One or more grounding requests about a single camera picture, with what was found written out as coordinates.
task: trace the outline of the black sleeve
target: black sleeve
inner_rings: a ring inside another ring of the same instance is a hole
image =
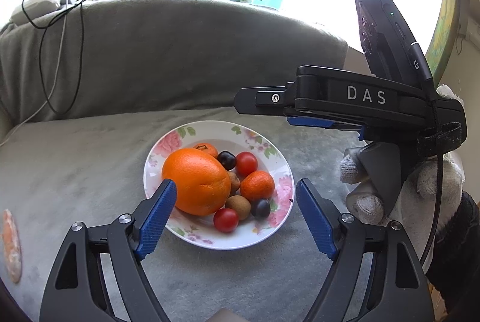
[[[437,235],[428,280],[445,300],[444,322],[478,320],[480,302],[479,209],[463,192],[460,206]]]

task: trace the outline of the strap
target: strap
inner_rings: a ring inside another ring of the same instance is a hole
[[[435,127],[421,131],[417,138],[417,152],[424,157],[432,157],[458,149],[461,144],[462,125],[450,122],[442,124],[438,133]]]

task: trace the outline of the floral bowl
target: floral bowl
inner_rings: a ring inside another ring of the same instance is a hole
[[[170,153],[183,147],[208,142],[219,152],[233,154],[250,151],[258,159],[258,169],[265,170],[275,181],[270,198],[271,213],[265,220],[252,216],[241,221],[229,234],[213,226],[213,215],[197,217],[174,208],[166,227],[177,237],[208,249],[241,249],[257,244],[277,231],[286,221],[295,199],[292,171],[282,153],[267,138],[244,126],[222,121],[188,123],[162,136],[148,154],[143,170],[145,195],[150,198],[162,182],[162,166]]]

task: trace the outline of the gray sofa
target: gray sofa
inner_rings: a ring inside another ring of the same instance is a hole
[[[236,113],[241,87],[283,85],[298,65],[341,69],[346,43],[269,10],[221,0],[111,0],[84,7],[85,49],[78,100],[63,120],[45,108],[0,147],[0,209],[16,219],[23,273],[0,277],[34,321],[60,244],[74,220],[88,226],[131,212],[144,198],[143,164],[174,127],[217,119],[248,126],[285,155],[295,182],[308,177],[346,211],[337,164],[354,133],[291,127],[284,118]],[[46,23],[48,18],[38,19]],[[47,33],[42,60],[51,83],[62,23]],[[68,16],[53,103],[66,107],[78,69],[79,10]],[[41,31],[9,27],[0,37],[2,123],[14,126],[44,101],[38,79]],[[106,284],[119,318],[128,320],[111,269]],[[266,241],[235,251],[195,247],[165,231],[143,267],[172,322],[198,322],[225,307],[248,319],[301,321],[330,260],[318,252],[295,205]],[[361,304],[361,279],[348,315]]]

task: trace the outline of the wall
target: wall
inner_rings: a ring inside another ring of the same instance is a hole
[[[346,53],[347,55],[343,65],[344,70],[354,71],[355,73],[366,74],[368,76],[371,75],[365,54],[350,46]]]
[[[480,201],[480,188],[475,175],[479,171],[480,154],[480,51],[464,41],[460,54],[455,48],[443,73],[441,83],[448,85],[465,103],[467,140],[458,150],[465,171],[464,190]]]

